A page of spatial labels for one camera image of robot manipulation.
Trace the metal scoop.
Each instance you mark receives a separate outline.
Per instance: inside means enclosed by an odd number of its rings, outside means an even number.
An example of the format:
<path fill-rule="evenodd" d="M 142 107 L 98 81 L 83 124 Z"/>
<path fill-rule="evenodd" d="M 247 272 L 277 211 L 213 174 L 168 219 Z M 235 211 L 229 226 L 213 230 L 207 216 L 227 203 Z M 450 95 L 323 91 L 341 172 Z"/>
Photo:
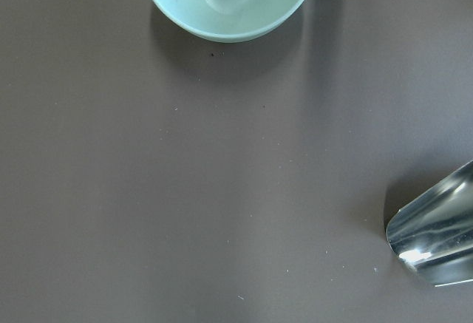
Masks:
<path fill-rule="evenodd" d="M 400 262 L 435 287 L 472 281 L 472 162 L 400 208 L 386 226 Z"/>

